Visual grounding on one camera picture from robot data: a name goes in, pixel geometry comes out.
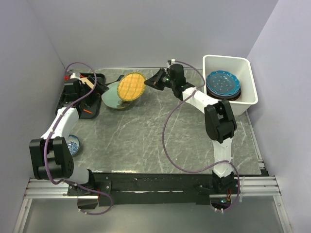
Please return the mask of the floral beige plate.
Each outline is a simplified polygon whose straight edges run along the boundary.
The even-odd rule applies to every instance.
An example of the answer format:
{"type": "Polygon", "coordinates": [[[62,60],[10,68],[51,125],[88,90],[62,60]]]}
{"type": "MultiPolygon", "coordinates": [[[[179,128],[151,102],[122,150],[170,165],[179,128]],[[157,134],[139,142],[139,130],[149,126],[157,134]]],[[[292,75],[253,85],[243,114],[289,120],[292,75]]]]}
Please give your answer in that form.
{"type": "Polygon", "coordinates": [[[94,84],[88,78],[80,78],[80,81],[91,89],[94,87],[94,84]]]}

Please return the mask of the lilac plastic bear plate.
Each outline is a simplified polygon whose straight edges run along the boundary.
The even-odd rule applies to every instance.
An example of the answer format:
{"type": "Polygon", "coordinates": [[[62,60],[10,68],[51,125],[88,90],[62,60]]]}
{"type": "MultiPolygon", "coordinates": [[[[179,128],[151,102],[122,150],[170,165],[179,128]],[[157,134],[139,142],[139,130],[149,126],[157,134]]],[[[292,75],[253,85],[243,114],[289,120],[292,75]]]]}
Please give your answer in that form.
{"type": "Polygon", "coordinates": [[[214,93],[210,90],[207,91],[207,94],[210,96],[213,96],[214,98],[231,99],[231,98],[237,98],[241,94],[241,89],[239,89],[236,93],[230,94],[230,95],[223,95],[223,94],[219,94],[219,93],[214,93]]]}

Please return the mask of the blue polka dot plate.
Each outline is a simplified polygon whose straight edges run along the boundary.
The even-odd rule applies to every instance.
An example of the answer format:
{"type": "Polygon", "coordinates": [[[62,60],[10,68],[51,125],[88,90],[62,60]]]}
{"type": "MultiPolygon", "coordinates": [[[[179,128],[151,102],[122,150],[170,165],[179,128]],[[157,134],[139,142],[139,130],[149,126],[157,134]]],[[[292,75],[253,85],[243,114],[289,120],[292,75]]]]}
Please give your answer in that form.
{"type": "Polygon", "coordinates": [[[206,77],[208,90],[219,96],[232,96],[239,92],[240,81],[236,75],[224,71],[213,71],[206,77]]]}

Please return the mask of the mint green flower plate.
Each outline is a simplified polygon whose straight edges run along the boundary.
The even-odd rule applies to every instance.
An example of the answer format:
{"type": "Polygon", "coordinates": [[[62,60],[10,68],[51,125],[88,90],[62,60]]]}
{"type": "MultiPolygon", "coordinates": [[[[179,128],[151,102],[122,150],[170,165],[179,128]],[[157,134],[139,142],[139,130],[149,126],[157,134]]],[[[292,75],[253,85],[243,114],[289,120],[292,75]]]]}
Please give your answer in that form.
{"type": "Polygon", "coordinates": [[[134,102],[136,102],[137,100],[132,100],[132,101],[123,101],[122,99],[120,99],[120,97],[118,96],[118,85],[120,82],[114,82],[109,84],[108,90],[105,91],[102,94],[102,101],[103,103],[112,109],[117,109],[117,110],[121,110],[121,109],[125,109],[127,107],[130,107],[134,102]]]}

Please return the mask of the white plastic bin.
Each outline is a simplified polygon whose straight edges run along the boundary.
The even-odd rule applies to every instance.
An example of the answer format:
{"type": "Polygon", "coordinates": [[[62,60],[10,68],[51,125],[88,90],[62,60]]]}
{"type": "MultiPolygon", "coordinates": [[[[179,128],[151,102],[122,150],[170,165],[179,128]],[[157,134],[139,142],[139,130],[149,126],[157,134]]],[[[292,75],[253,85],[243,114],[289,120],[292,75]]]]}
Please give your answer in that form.
{"type": "Polygon", "coordinates": [[[203,57],[203,76],[206,78],[213,71],[228,71],[240,81],[241,95],[230,101],[233,114],[239,116],[250,106],[258,102],[257,90],[250,62],[241,57],[205,55],[203,57]]]}

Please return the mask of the black serving tray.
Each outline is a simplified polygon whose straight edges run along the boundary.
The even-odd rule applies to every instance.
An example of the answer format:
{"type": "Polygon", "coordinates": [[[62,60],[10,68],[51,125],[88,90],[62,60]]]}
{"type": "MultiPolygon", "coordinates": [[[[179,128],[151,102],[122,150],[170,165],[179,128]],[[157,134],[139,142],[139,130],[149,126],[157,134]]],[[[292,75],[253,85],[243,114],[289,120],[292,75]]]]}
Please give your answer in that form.
{"type": "Polygon", "coordinates": [[[81,73],[77,78],[66,76],[56,110],[67,107],[77,99],[83,98],[73,105],[78,111],[79,118],[96,118],[100,111],[101,96],[109,89],[105,85],[105,81],[105,76],[100,73],[81,73]]]}

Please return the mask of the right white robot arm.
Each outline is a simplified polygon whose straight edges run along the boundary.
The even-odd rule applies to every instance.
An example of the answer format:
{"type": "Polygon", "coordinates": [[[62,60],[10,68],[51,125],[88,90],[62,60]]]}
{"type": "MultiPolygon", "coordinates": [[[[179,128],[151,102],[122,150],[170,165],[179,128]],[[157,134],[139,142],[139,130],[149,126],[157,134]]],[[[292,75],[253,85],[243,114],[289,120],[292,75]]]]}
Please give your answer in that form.
{"type": "Polygon", "coordinates": [[[184,63],[179,63],[161,68],[144,83],[156,90],[170,88],[180,104],[188,103],[204,114],[206,132],[214,149],[214,163],[207,166],[213,169],[212,189],[224,193],[236,185],[231,147],[237,123],[229,101],[214,99],[187,82],[183,66],[184,63]]]}

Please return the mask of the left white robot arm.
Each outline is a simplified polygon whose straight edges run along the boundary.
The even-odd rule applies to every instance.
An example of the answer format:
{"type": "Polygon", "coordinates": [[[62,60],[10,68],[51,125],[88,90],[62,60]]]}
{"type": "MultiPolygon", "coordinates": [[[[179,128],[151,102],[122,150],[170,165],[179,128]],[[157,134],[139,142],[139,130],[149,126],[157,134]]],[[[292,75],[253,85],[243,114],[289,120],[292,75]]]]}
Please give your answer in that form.
{"type": "Polygon", "coordinates": [[[108,90],[103,74],[84,73],[86,81],[66,79],[52,125],[39,139],[29,144],[34,176],[38,180],[68,180],[78,183],[86,195],[96,191],[91,170],[76,166],[67,143],[79,119],[94,119],[101,106],[101,95],[108,90]]]}

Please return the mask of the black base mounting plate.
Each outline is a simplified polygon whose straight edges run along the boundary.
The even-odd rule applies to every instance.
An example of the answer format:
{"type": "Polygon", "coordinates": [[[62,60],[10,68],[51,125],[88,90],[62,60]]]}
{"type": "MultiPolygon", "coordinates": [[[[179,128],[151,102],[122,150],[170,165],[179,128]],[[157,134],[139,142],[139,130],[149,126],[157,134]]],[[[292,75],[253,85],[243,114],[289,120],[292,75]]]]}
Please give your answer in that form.
{"type": "Polygon", "coordinates": [[[78,197],[83,209],[93,209],[96,204],[109,206],[126,204],[195,203],[209,205],[211,195],[225,197],[240,192],[234,174],[218,178],[215,174],[143,174],[95,173],[90,192],[70,184],[65,196],[78,197]]]}

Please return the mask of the aluminium rail frame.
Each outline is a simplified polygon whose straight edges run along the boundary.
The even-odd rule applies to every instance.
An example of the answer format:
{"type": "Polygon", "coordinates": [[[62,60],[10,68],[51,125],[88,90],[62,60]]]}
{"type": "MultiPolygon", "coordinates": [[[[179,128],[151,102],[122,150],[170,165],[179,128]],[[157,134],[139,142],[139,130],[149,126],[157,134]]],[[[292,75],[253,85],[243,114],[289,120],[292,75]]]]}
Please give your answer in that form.
{"type": "Polygon", "coordinates": [[[225,213],[207,205],[119,205],[100,216],[78,212],[66,184],[30,180],[17,233],[281,233],[276,180],[245,179],[242,200],[225,213]]]}

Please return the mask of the yellow rimmed plate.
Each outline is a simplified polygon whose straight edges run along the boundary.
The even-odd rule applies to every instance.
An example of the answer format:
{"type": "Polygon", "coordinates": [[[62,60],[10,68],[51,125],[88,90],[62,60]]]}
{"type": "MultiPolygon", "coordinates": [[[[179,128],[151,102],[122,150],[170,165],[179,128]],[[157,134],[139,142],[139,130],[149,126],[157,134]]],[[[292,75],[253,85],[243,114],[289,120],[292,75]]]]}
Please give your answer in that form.
{"type": "Polygon", "coordinates": [[[125,75],[118,84],[117,94],[122,101],[134,101],[145,91],[146,79],[143,74],[132,72],[125,75]]]}

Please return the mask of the blue patterned small bowl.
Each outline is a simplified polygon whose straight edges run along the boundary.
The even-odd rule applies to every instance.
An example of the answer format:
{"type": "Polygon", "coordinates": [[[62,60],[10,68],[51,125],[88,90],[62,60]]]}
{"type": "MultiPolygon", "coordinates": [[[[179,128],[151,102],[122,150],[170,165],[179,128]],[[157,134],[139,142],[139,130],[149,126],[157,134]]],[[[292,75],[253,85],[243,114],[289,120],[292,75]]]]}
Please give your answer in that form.
{"type": "Polygon", "coordinates": [[[80,148],[80,140],[77,136],[70,134],[67,138],[67,146],[71,156],[75,156],[80,148]]]}

